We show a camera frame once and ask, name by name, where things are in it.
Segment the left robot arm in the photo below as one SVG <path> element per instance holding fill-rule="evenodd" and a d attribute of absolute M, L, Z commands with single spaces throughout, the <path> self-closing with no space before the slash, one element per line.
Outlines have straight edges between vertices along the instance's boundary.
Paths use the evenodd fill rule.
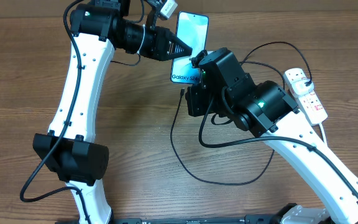
<path fill-rule="evenodd" d="M 191 47 L 156 24 L 168 19 L 175 1 L 150 1 L 145 24 L 127 19 L 129 1 L 74 1 L 63 13 L 71 59 L 58 110 L 47 134 L 36 134 L 40 165 L 57 174 L 75 199 L 80 223 L 112 223 L 103 186 L 109 160 L 96 144 L 96 112 L 104 76 L 117 49 L 158 61 L 189 56 Z"/>

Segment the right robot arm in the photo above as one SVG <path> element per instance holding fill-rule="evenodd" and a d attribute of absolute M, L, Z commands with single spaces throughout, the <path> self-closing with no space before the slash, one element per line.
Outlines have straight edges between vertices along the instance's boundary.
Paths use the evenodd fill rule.
<path fill-rule="evenodd" d="M 314 132 L 297 102 L 273 81 L 256 85 L 223 47 L 190 59 L 201 81 L 188 88 L 190 116 L 227 117 L 250 139 L 201 145 L 228 147 L 262 141 L 277 151 L 311 187 L 334 223 L 358 223 L 358 178 Z"/>

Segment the blue Samsung Galaxy smartphone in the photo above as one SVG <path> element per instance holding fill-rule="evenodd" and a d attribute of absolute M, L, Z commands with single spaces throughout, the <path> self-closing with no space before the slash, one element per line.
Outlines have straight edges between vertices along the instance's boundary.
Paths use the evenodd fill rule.
<path fill-rule="evenodd" d="M 192 48 L 190 56 L 176 58 L 172 62 L 170 79 L 173 83 L 197 84 L 200 72 L 193 68 L 190 58 L 205 49 L 208 34 L 209 17 L 201 14 L 181 11 L 177 19 L 177 37 Z"/>

